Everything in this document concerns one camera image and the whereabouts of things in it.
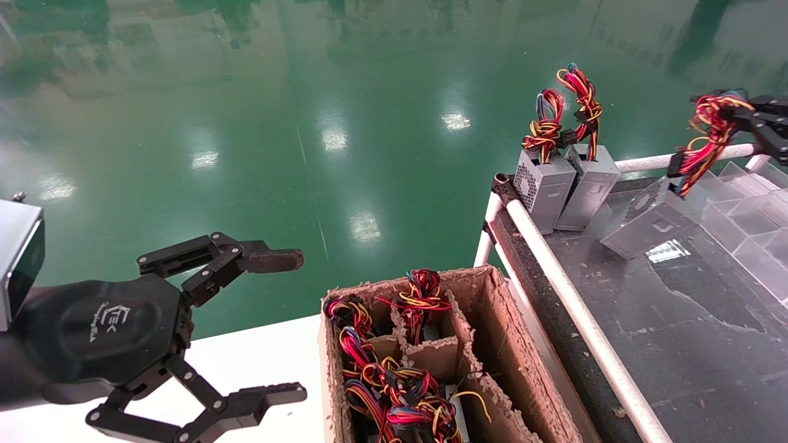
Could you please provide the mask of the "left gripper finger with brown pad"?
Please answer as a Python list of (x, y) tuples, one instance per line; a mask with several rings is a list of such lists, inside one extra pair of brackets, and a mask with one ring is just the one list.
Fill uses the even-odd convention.
[(214, 232), (143, 254), (136, 263), (141, 275), (162, 278), (196, 269), (181, 285), (181, 292), (188, 305), (203, 306), (245, 272), (295, 271), (303, 266), (304, 255), (299, 249), (271, 249), (264, 241), (237, 241)]

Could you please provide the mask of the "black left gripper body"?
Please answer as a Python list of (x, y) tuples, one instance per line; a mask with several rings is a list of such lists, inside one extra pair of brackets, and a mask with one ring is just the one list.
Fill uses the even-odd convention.
[(31, 289), (12, 321), (12, 403), (82, 404), (115, 389), (146, 398), (192, 330), (180, 291), (154, 274)]

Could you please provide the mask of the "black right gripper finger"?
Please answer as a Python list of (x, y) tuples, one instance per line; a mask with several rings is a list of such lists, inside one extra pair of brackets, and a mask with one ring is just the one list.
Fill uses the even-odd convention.
[(787, 115), (787, 95), (758, 95), (749, 99), (756, 112)]
[(785, 108), (748, 110), (725, 108), (722, 118), (737, 130), (754, 135), (763, 154), (787, 166), (787, 113)]

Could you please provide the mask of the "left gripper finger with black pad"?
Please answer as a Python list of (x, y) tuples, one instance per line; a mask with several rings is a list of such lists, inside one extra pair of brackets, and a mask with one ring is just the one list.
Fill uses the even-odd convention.
[(194, 420), (176, 426), (127, 414), (134, 393), (119, 387), (87, 414), (87, 426), (130, 442), (214, 442), (229, 431), (259, 426), (270, 407), (307, 400), (307, 390), (300, 383), (256, 386), (222, 396), (180, 356), (164, 359), (163, 369), (203, 405)]

